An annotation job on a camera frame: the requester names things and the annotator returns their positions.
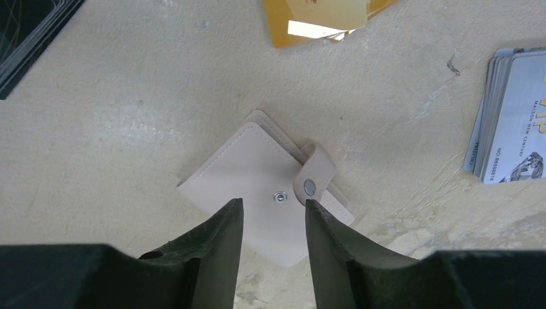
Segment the stack of cards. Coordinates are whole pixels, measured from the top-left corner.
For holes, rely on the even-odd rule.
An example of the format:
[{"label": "stack of cards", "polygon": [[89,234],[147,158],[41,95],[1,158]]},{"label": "stack of cards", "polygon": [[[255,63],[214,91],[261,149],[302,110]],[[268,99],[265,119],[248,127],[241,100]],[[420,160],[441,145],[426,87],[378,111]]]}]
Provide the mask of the stack of cards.
[{"label": "stack of cards", "polygon": [[0,1],[0,99],[5,99],[84,0]]},{"label": "stack of cards", "polygon": [[546,48],[501,49],[489,61],[464,169],[484,183],[542,178]]}]

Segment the wallet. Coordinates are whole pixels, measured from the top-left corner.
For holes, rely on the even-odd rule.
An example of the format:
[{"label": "wallet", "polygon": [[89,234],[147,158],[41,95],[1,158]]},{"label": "wallet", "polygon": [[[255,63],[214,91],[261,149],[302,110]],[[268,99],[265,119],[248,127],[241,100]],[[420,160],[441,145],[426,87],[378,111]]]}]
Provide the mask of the wallet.
[{"label": "wallet", "polygon": [[257,110],[178,190],[209,215],[243,198],[243,243],[288,268],[308,255],[307,199],[319,201],[346,225],[354,221],[348,199],[331,183],[334,173],[320,145],[298,148]]}]

